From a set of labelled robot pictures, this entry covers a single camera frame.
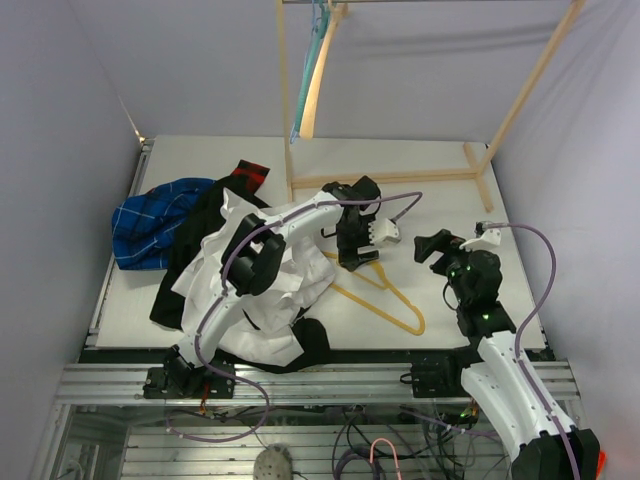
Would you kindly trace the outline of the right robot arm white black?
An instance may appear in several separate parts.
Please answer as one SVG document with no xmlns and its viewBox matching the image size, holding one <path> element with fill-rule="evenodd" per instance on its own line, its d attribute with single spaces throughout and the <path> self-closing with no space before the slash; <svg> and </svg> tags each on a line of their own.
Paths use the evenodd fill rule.
<svg viewBox="0 0 640 480">
<path fill-rule="evenodd" d="M 524 328 L 513 323 L 499 300 L 501 241 L 497 224 L 476 226 L 466 240 L 442 229 L 414 239 L 414 260 L 438 253 L 430 269 L 446 279 L 457 300 L 457 324 L 473 356 L 440 373 L 442 387 L 466 392 L 479 404 L 511 460 L 514 479 L 595 479 L 600 443 L 581 429 L 553 398 L 522 346 Z"/>
</svg>

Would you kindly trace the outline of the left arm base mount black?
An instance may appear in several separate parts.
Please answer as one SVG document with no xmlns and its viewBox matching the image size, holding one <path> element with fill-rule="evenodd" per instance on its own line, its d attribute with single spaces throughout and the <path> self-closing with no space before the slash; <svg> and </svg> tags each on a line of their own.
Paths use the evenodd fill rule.
<svg viewBox="0 0 640 480">
<path fill-rule="evenodd" d="M 150 368 L 143 385 L 144 399 L 231 399 L 236 381 L 200 367 L 170 373 L 165 367 Z"/>
</svg>

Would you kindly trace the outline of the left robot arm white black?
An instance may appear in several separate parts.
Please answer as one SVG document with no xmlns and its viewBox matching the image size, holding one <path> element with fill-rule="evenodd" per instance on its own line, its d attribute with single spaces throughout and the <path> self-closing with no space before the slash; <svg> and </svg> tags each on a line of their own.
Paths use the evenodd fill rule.
<svg viewBox="0 0 640 480">
<path fill-rule="evenodd" d="M 335 271 L 313 236 L 333 227 L 348 271 L 376 261 L 376 216 L 366 210 L 381 197 L 363 176 L 328 183 L 297 209 L 269 216 L 238 180 L 217 182 L 178 228 L 150 314 L 183 334 L 163 359 L 170 387 L 182 397 L 203 390 L 218 351 L 284 372 L 317 363 L 329 348 L 326 332 L 303 315 Z"/>
</svg>

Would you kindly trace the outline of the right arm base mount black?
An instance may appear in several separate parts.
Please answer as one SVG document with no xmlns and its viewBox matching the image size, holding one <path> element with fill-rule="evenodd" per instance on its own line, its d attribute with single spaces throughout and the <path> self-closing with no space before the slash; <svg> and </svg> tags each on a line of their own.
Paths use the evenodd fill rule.
<svg viewBox="0 0 640 480">
<path fill-rule="evenodd" d="M 469 348 L 420 350 L 411 358 L 408 372 L 399 381 L 409 385 L 416 399 L 454 398 L 466 396 L 461 374 L 478 356 Z"/>
</svg>

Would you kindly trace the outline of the yellow plastic hanger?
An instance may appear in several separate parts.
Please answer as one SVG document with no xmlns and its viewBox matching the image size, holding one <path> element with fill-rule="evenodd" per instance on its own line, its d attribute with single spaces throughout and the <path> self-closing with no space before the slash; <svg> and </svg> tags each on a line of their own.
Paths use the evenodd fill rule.
<svg viewBox="0 0 640 480">
<path fill-rule="evenodd" d="M 372 271 L 373 276 L 367 276 L 359 271 L 347 271 L 347 274 L 353 279 L 359 280 L 365 284 L 369 288 L 370 292 L 367 292 L 364 288 L 353 291 L 336 282 L 333 282 L 330 285 L 330 288 L 342 297 L 348 299 L 350 302 L 359 305 L 366 311 L 385 320 L 405 333 L 413 337 L 423 335 L 427 329 L 427 322 L 422 310 L 391 282 L 386 274 L 384 266 L 379 260 L 375 260 L 368 264 L 367 268 Z M 402 305 L 413 315 L 414 322 L 407 322 L 392 314 L 388 308 L 382 307 L 380 300 L 372 302 L 374 294 L 377 294 L 383 300 L 390 300 L 393 298 L 392 304 Z"/>
</svg>

